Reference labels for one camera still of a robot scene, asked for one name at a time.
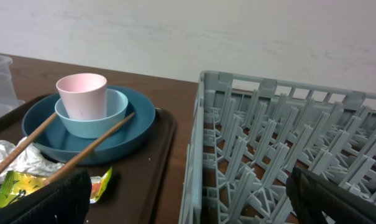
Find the table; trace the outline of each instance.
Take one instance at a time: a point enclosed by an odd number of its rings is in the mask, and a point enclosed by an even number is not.
[[[149,97],[156,107],[171,112],[178,123],[178,128],[154,206],[153,221],[164,224],[178,223],[185,175],[186,147],[191,136],[197,83],[7,56],[14,61],[10,69],[15,92],[20,100],[29,101],[36,96],[55,93],[57,91],[55,84],[60,78],[88,72],[105,76],[110,85],[133,88]]]

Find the snack package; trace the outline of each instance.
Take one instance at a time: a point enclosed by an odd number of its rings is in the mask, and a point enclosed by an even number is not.
[[[97,202],[106,190],[112,175],[112,167],[102,177],[91,177],[90,203]],[[25,174],[18,171],[8,171],[0,188],[0,208],[3,208],[29,195],[44,186],[47,177]]]

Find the white wall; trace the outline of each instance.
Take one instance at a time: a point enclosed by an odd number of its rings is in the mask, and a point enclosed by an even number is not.
[[[0,52],[196,82],[376,93],[376,0],[0,0]]]

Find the wooden chopstick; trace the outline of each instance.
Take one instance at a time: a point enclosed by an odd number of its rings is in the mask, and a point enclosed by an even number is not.
[[[43,181],[44,185],[48,185],[49,183],[67,175],[75,165],[77,165],[80,161],[82,161],[88,154],[90,154],[99,144],[101,144],[107,137],[109,137],[113,132],[117,131],[121,126],[123,126],[128,120],[130,120],[135,113],[131,113],[129,116],[124,118],[122,121],[115,124],[111,129],[106,131],[101,137],[97,138],[93,143],[91,143],[87,148],[73,157],[69,162],[67,162],[61,169],[56,171],[52,174],[49,178]]]
[[[36,130],[30,134],[25,141],[20,143],[12,153],[10,153],[3,161],[0,162],[0,174],[7,169],[7,167],[21,154],[26,147],[34,141],[44,130],[45,128],[51,124],[51,122],[57,117],[56,113],[51,114]]]

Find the crumpled plastic wrap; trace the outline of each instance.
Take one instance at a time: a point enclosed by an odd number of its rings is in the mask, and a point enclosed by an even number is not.
[[[0,140],[0,162],[5,159],[13,150],[13,143]],[[63,163],[50,162],[41,155],[40,150],[30,144],[11,165],[0,175],[0,184],[4,182],[4,178],[9,170],[16,170],[35,175],[50,176],[59,170]]]

